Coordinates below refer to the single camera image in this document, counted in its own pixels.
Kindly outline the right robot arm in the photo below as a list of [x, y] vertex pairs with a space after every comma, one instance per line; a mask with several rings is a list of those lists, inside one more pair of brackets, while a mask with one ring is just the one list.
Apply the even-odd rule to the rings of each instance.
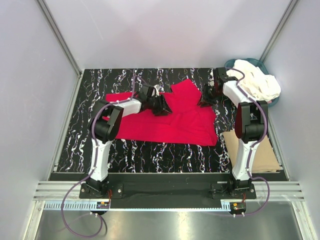
[[200, 107], [212, 106], [214, 100], [220, 96], [228, 97], [237, 107], [234, 132], [238, 138], [236, 163], [232, 168], [229, 180], [218, 194], [227, 194], [232, 198], [243, 198], [244, 194], [251, 192], [252, 167], [256, 151], [268, 131], [268, 103], [257, 100], [240, 86], [240, 79], [228, 76], [227, 68], [213, 69], [213, 80], [206, 83], [202, 89], [198, 102]]

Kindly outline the red t shirt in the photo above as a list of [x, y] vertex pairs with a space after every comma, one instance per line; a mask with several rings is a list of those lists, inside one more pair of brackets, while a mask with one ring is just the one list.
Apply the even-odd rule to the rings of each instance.
[[215, 146], [218, 137], [214, 122], [216, 114], [211, 107], [200, 107], [201, 92], [186, 79], [171, 85], [171, 92], [163, 93], [171, 114], [155, 116], [147, 109], [124, 116], [117, 139]]

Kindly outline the connector board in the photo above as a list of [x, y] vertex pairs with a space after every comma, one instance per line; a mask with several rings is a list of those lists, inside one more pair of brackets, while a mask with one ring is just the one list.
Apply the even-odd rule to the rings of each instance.
[[247, 210], [247, 204], [245, 202], [234, 202], [230, 205], [230, 213], [231, 214], [242, 214]]
[[96, 204], [97, 209], [109, 209], [110, 201], [98, 201]]

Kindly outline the folded beige t shirt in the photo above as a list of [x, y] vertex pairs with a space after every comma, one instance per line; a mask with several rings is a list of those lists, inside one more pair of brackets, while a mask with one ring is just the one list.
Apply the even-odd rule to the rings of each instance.
[[[236, 137], [235, 131], [225, 131], [222, 133], [225, 141], [227, 152], [230, 157], [231, 165], [236, 165], [236, 157], [239, 146], [239, 140]], [[252, 173], [275, 173], [280, 171], [281, 167], [276, 159], [271, 143], [266, 136], [263, 141], [259, 144], [256, 153], [254, 155], [254, 161], [252, 165]]]

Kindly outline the left connector board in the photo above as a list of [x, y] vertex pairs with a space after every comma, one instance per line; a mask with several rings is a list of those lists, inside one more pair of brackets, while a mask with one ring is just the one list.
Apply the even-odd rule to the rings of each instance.
[[97, 209], [109, 209], [110, 201], [98, 201], [96, 204]]

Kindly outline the right connector board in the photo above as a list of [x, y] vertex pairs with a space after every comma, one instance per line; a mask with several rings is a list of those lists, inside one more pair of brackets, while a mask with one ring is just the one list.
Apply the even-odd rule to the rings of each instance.
[[230, 213], [231, 214], [242, 214], [247, 210], [247, 204], [245, 202], [234, 202], [230, 205]]

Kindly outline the frame post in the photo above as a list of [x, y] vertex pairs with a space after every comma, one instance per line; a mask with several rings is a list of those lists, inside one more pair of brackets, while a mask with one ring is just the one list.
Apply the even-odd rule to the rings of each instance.
[[40, 11], [42, 12], [45, 20], [47, 21], [47, 24], [49, 25], [53, 35], [55, 36], [60, 48], [62, 49], [65, 57], [67, 58], [69, 64], [71, 65], [73, 71], [79, 77], [82, 73], [82, 70], [80, 69], [80, 67], [77, 64], [70, 48], [68, 47], [68, 44], [65, 41], [65, 39], [59, 29], [59, 26], [56, 23], [56, 20], [49, 9], [49, 6], [47, 5], [45, 0], [35, 0], [35, 2], [37, 3]]
[[264, 63], [267, 58], [268, 55], [270, 54], [271, 50], [273, 49], [273, 47], [275, 46], [278, 38], [280, 37], [282, 31], [284, 30], [285, 26], [287, 25], [291, 15], [293, 14], [293, 12], [295, 11], [296, 7], [298, 6], [298, 4], [300, 3], [300, 0], [290, 0], [287, 7], [285, 8], [280, 20], [278, 21], [271, 37], [269, 38], [259, 60]]

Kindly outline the aluminium front rail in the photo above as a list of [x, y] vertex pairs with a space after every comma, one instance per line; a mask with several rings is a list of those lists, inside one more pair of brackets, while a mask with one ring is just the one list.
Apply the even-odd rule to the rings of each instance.
[[[61, 201], [75, 181], [40, 181], [36, 187], [34, 201]], [[263, 181], [253, 183], [258, 201], [267, 197], [267, 186]], [[302, 202], [305, 200], [300, 184], [296, 181], [270, 181], [271, 202]]]

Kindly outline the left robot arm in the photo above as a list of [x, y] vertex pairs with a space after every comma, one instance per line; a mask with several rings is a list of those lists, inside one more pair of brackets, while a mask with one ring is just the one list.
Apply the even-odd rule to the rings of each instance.
[[108, 102], [99, 100], [93, 106], [89, 122], [92, 142], [91, 166], [81, 192], [95, 198], [111, 195], [108, 187], [108, 160], [113, 140], [119, 133], [123, 117], [151, 110], [155, 116], [172, 113], [159, 85], [144, 84], [140, 90], [124, 100]]

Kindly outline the left frame post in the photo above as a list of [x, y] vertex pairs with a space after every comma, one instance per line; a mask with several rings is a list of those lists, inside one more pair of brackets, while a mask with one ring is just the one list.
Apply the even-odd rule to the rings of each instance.
[[49, 6], [47, 5], [45, 0], [35, 0], [35, 2], [37, 3], [40, 11], [42, 12], [45, 20], [47, 21], [47, 24], [49, 25], [53, 35], [55, 36], [60, 48], [62, 49], [65, 57], [67, 58], [69, 64], [71, 65], [73, 71], [79, 77], [82, 73], [82, 70], [80, 69], [80, 67], [77, 64], [70, 48], [68, 47], [68, 44], [65, 41], [65, 39], [59, 29], [59, 26], [56, 23], [56, 20], [49, 9]]

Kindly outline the right frame post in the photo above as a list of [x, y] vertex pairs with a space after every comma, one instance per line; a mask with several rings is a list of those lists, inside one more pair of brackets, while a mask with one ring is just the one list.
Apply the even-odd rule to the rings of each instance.
[[259, 60], [264, 63], [267, 58], [268, 55], [270, 54], [271, 50], [273, 49], [273, 47], [275, 46], [278, 38], [280, 37], [282, 31], [284, 30], [285, 26], [287, 25], [291, 15], [293, 14], [293, 12], [295, 11], [296, 7], [298, 6], [298, 4], [300, 3], [300, 0], [290, 0], [287, 7], [285, 8], [280, 20], [278, 21], [271, 37], [269, 38]]

